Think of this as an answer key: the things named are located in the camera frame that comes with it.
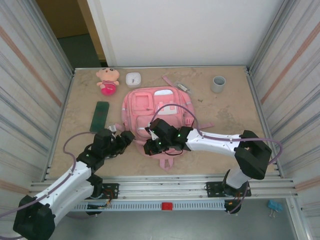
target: pink backpack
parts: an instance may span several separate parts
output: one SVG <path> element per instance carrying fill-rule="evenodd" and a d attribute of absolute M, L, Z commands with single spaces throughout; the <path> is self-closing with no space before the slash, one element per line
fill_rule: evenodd
<path fill-rule="evenodd" d="M 160 160 L 160 167 L 164 170 L 169 170 L 174 163 L 174 154 L 181 152 L 170 149 L 166 153 L 160 153 L 153 156 L 145 154 L 144 144 L 151 136 L 145 130 L 155 112 L 163 105 L 179 104 L 187 107 L 193 114 L 195 113 L 194 106 L 191 103 L 187 93 L 178 90 L 172 86 L 139 88 L 129 92 L 122 104 L 122 122 L 126 130 L 131 131 L 135 135 L 135 144 L 141 154 L 147 157 L 152 157 Z M 191 127 L 194 118 L 186 110 L 177 106 L 164 107 L 156 118 L 165 120 L 168 124 L 180 128 L 182 126 Z"/>

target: pink plush toy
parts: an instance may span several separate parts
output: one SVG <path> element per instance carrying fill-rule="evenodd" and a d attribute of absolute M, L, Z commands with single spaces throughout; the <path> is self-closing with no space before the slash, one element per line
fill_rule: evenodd
<path fill-rule="evenodd" d="M 119 85 L 117 81 L 119 78 L 119 72 L 113 68 L 103 68 L 95 74 L 100 78 L 101 82 L 96 85 L 101 88 L 101 93 L 103 95 L 112 95 L 116 92 L 116 86 Z"/>

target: gray cup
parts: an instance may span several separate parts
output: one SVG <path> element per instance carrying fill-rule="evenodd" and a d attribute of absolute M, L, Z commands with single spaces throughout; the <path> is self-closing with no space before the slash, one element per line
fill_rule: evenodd
<path fill-rule="evenodd" d="M 223 76 L 215 76 L 211 83 L 212 92 L 221 93 L 226 85 L 226 79 Z"/>

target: purple cable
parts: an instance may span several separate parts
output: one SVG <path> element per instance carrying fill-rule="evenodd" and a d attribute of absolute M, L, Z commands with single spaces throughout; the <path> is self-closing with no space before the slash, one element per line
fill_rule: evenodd
<path fill-rule="evenodd" d="M 71 152 L 68 152 L 66 151 L 66 146 L 67 144 L 70 142 L 70 140 L 72 140 L 73 138 L 79 136 L 79 135 L 83 135 L 83 134 L 95 134 L 94 132 L 90 132 L 90 131 L 84 131 L 84 132 L 80 132 L 80 133 L 77 133 L 73 136 L 71 136 L 63 145 L 63 153 L 67 154 L 67 155 L 70 155 L 73 159 L 73 165 L 72 165 L 72 168 L 71 168 L 71 172 L 65 177 L 65 179 L 63 179 L 57 186 L 55 186 L 53 189 L 51 189 L 49 192 L 48 192 L 48 195 L 52 194 L 55 190 L 57 190 L 58 188 L 60 188 L 70 177 L 71 175 L 73 174 L 75 168 L 76 168 L 76 163 L 77 163 L 77 160 L 76 160 L 76 156 L 73 155 Z M 39 201 L 41 201 L 42 199 L 46 198 L 48 195 L 43 195 L 41 197 L 38 197 L 36 200 L 32 201 L 32 202 L 29 202 L 25 205 L 22 205 L 20 207 L 17 207 L 15 209 L 12 209 L 10 211 L 7 211 L 7 212 L 4 212 L 2 214 L 0 214 L 0 219 L 3 218 L 4 216 L 7 216 L 7 215 L 10 215 L 10 214 L 13 214 L 19 210 L 22 210 L 22 209 L 25 209 Z M 0 240 L 16 240 L 16 239 L 22 239 L 23 237 L 22 236 L 16 236 L 16 237 L 5 237 L 5 236 L 0 236 Z"/>
<path fill-rule="evenodd" d="M 186 110 L 188 113 L 191 114 L 191 116 L 194 118 L 195 120 L 195 123 L 196 123 L 196 130 L 198 131 L 199 135 L 202 136 L 203 138 L 206 138 L 206 139 L 212 139 L 212 140 L 217 140 L 217 141 L 224 141 L 224 142 L 230 142 L 230 141 L 233 141 L 233 142 L 247 142 L 247 141 L 267 141 L 267 142 L 273 142 L 273 143 L 276 143 L 278 144 L 279 146 L 279 152 L 278 154 L 273 158 L 271 159 L 269 162 L 268 162 L 268 165 L 274 163 L 275 161 L 278 160 L 279 156 L 282 154 L 283 152 L 283 145 L 281 142 L 277 141 L 277 140 L 274 140 L 274 139 L 271 139 L 271 138 L 233 138 L 233 139 L 230 139 L 230 138 L 222 138 L 222 137 L 214 137 L 214 136 L 206 136 L 206 135 L 203 135 L 202 132 L 200 131 L 199 129 L 199 122 L 198 122 L 198 119 L 196 118 L 196 116 L 188 109 L 186 108 L 185 106 L 181 106 L 179 104 L 175 104 L 175 103 L 169 103 L 169 104 L 166 104 L 166 105 L 163 105 L 161 106 L 153 115 L 152 119 L 151 119 L 151 123 L 154 121 L 155 117 L 157 116 L 157 114 L 159 113 L 159 111 L 167 106 L 177 106 L 177 107 L 180 107 L 184 110 Z M 241 199 L 241 201 L 239 202 L 239 204 L 234 208 L 232 209 L 231 211 L 229 211 L 228 213 L 231 214 L 233 213 L 236 209 L 238 209 L 240 207 L 240 205 L 242 204 L 242 202 L 245 200 L 245 196 L 247 194 L 247 191 L 248 191 L 248 186 L 249 186 L 249 181 L 246 182 L 246 187 L 245 187 L 245 191 L 244 191 L 244 195 Z"/>

